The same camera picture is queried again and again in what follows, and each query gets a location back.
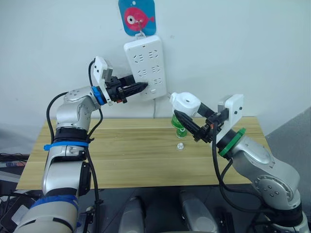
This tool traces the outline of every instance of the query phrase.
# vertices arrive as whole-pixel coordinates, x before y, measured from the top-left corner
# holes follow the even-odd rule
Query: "wooden table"
[[[202,118],[194,121],[200,126],[204,122]],[[242,127],[247,129],[246,135],[268,148],[255,117],[243,117],[234,129]],[[209,144],[195,142],[189,133],[185,139],[178,139],[175,132],[169,118],[105,119],[94,132],[95,140],[89,147],[99,188],[218,184]],[[184,143],[183,150],[177,149],[179,142]],[[48,154],[43,145],[49,143],[50,133],[45,124],[17,189],[41,189]],[[224,168],[227,160],[219,156],[218,161]],[[249,183],[232,167],[225,182]]]

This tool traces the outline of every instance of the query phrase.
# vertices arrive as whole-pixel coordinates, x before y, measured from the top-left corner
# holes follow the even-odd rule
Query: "black cable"
[[[26,198],[32,198],[35,200],[38,200],[40,198],[40,196],[36,196],[36,195],[29,195],[29,194],[25,194],[25,193],[14,193],[12,192],[11,194],[1,194],[2,196],[11,196],[11,197],[26,197]]]
[[[89,132],[89,134],[86,137],[86,141],[89,142],[90,141],[90,137],[92,136],[93,132],[96,130],[96,128],[101,124],[101,122],[103,121],[103,113],[101,109],[98,109],[99,113],[101,115],[101,118],[99,120],[99,122],[93,127],[93,129]],[[99,199],[99,190],[98,190],[98,183],[97,183],[97,177],[96,177],[96,173],[95,173],[95,167],[93,165],[91,156],[89,154],[89,150],[88,147],[86,148],[86,157],[89,163],[89,166],[91,168],[91,172],[92,172],[92,177],[93,177],[93,182],[94,182],[94,194],[95,194],[95,217],[96,217],[96,222],[95,222],[95,232],[99,233],[100,232],[100,205],[103,202],[102,200]]]
[[[231,167],[232,164],[233,164],[233,159],[230,158],[229,159],[229,163],[227,164],[227,166],[225,166],[224,170],[221,173],[222,180],[224,180],[224,176],[225,176],[226,172],[228,171],[228,169]],[[225,183],[224,183],[224,188],[225,188],[225,190],[227,190],[229,192],[233,192],[233,193],[245,193],[245,194],[253,195],[253,196],[257,197],[260,200],[261,204],[264,203],[264,200],[263,200],[262,196],[260,196],[258,193],[247,191],[247,190],[242,190],[242,189],[229,188]]]
[[[259,218],[260,213],[256,213],[251,221],[251,223],[248,225],[248,227],[246,228],[246,233],[250,233],[251,229],[253,229],[253,232],[256,233],[256,229],[254,227],[254,224],[256,223],[257,219]]]
[[[15,159],[15,160],[18,160],[18,161],[21,161],[21,162],[27,162],[27,160],[18,158],[18,155],[19,156],[25,156],[25,155],[23,155],[21,153],[14,153],[14,154],[0,153],[0,161],[4,161],[3,160],[4,158],[10,158],[12,160]]]
[[[59,94],[57,96],[55,96],[51,102],[49,103],[48,105],[48,108],[47,108],[47,122],[48,122],[48,126],[49,126],[49,129],[50,129],[50,134],[51,134],[51,144],[53,143],[54,141],[54,131],[53,131],[53,127],[52,127],[52,124],[51,124],[51,119],[50,119],[50,109],[53,105],[53,103],[61,96],[64,96],[66,95],[68,92],[63,92],[62,94]]]
[[[257,233],[257,230],[256,230],[256,227],[257,227],[257,226],[260,226],[260,225],[270,225],[270,224],[272,224],[271,221],[256,222],[256,223],[253,225],[253,231],[254,231],[254,233]]]
[[[271,212],[269,210],[260,210],[260,209],[246,209],[246,208],[242,208],[236,204],[234,204],[233,202],[231,202],[231,200],[226,196],[225,191],[224,191],[224,187],[225,187],[225,183],[220,175],[219,172],[219,167],[218,167],[218,161],[217,161],[217,147],[216,147],[216,140],[217,140],[217,128],[218,128],[218,122],[215,121],[213,122],[213,138],[212,138],[212,157],[213,157],[213,163],[214,163],[214,169],[215,169],[215,173],[216,173],[216,177],[219,181],[219,190],[224,198],[224,200],[231,205],[233,208],[242,211],[242,212],[247,212],[247,213],[267,213],[267,212]]]
[[[94,63],[95,63],[95,58],[88,65],[88,79],[89,79],[89,83],[91,84],[91,86],[93,86],[92,77],[91,77],[91,68]]]

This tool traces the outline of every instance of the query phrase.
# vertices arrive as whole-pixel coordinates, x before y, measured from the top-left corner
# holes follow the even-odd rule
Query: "electrical outlet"
[[[136,82],[147,82],[140,95],[143,100],[152,100],[167,93],[164,72],[162,42],[152,35],[124,45],[127,60]]]

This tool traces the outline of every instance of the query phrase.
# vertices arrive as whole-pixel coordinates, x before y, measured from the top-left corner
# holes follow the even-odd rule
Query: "blue tape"
[[[99,90],[97,90],[97,88],[96,88],[95,86],[93,86],[92,89],[93,89],[94,96],[95,96],[95,98],[97,99],[98,103],[99,103],[100,105],[104,105],[105,103],[104,103],[104,100],[102,99],[102,95],[101,95],[101,93],[99,92]]]
[[[76,209],[78,210],[78,204],[76,203],[78,199],[74,195],[58,195],[58,196],[42,198],[42,199],[37,200],[30,208],[34,208],[38,205],[42,205],[42,204],[50,203],[50,202],[56,202],[56,201],[68,202],[72,204],[74,207],[76,207]]]
[[[52,144],[44,145],[44,150],[50,150],[52,147],[56,146],[80,146],[80,147],[88,147],[87,142],[75,142],[75,141],[63,141],[63,142],[55,142]]]

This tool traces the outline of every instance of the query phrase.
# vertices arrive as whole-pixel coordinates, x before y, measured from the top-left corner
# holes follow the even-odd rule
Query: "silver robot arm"
[[[179,103],[186,106],[191,103]],[[243,96],[233,95],[218,105],[218,113],[201,103],[198,113],[206,117],[203,127],[196,125],[191,117],[174,110],[176,118],[193,134],[194,140],[212,142],[212,128],[218,122],[217,147],[219,154],[233,161],[235,170],[248,178],[271,213],[265,214],[272,222],[270,232],[309,233],[306,215],[302,212],[297,190],[300,176],[289,164],[275,158],[263,145],[244,135],[245,129],[233,131],[232,126],[241,118]]]
[[[44,198],[24,215],[15,233],[72,233],[77,227],[78,197],[90,190],[91,169],[85,162],[90,143],[91,113],[105,103],[126,103],[147,83],[135,83],[132,75],[117,79],[112,68],[102,72],[99,86],[69,91],[57,109],[56,134],[50,145],[42,179]]]

